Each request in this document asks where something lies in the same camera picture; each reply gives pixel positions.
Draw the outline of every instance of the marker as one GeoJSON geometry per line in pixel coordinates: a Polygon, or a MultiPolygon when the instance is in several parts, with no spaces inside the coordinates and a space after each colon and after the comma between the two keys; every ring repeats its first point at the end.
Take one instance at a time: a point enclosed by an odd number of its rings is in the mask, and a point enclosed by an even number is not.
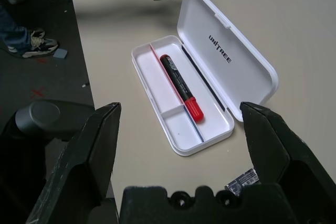
{"type": "Polygon", "coordinates": [[[170,79],[172,80],[176,90],[180,94],[182,100],[184,101],[185,106],[187,107],[190,115],[196,123],[199,123],[203,120],[204,114],[199,108],[196,99],[188,88],[187,84],[183,80],[180,72],[177,70],[174,62],[168,55],[163,55],[160,57],[160,61],[167,71],[170,79]]]}

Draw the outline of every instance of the red marker cap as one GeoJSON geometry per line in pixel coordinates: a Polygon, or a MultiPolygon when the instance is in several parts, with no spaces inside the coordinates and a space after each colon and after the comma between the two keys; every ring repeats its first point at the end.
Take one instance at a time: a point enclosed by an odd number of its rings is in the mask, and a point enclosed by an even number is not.
{"type": "Polygon", "coordinates": [[[191,97],[188,100],[186,100],[184,104],[196,123],[199,123],[200,121],[203,120],[204,114],[202,110],[199,108],[196,99],[194,97],[191,97]]]}

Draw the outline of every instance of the pencil case compartment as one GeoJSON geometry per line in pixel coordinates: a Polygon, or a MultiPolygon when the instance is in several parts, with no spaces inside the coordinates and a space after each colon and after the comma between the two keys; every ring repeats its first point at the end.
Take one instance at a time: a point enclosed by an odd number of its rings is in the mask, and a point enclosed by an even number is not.
{"type": "Polygon", "coordinates": [[[214,99],[182,47],[177,37],[167,36],[135,48],[132,59],[172,148],[187,156],[229,137],[234,120],[214,99]],[[195,123],[160,64],[164,54],[174,61],[203,111],[201,123],[195,123]]]}

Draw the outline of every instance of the table surface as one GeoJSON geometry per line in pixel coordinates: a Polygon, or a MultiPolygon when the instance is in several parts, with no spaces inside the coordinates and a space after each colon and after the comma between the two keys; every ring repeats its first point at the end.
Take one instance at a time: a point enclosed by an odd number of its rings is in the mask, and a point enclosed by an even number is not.
{"type": "MultiPolygon", "coordinates": [[[[334,0],[211,0],[277,70],[266,103],[311,148],[336,181],[334,0]]],[[[243,127],[189,157],[174,153],[131,61],[141,44],[176,35],[182,0],[73,0],[96,108],[121,102],[111,177],[118,209],[125,187],[159,185],[168,195],[200,185],[214,193],[252,167],[243,127]]]]}

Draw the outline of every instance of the jeans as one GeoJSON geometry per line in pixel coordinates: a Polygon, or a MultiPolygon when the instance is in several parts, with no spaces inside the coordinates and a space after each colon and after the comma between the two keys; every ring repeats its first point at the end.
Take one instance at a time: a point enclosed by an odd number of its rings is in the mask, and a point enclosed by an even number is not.
{"type": "Polygon", "coordinates": [[[31,48],[30,32],[26,27],[17,26],[12,17],[0,4],[0,38],[7,46],[14,47],[19,55],[31,48]]]}

